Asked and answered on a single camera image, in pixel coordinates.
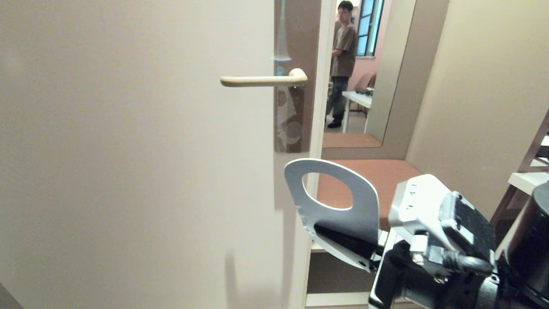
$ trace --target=white door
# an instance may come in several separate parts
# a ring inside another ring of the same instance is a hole
[[[273,88],[219,82],[273,75],[274,10],[2,1],[0,283],[22,308],[303,307],[280,176],[309,154],[273,150]]]

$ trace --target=lever handle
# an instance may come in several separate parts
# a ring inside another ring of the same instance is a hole
[[[299,68],[292,69],[288,76],[222,76],[221,85],[225,87],[271,87],[271,86],[303,86],[307,75]]]

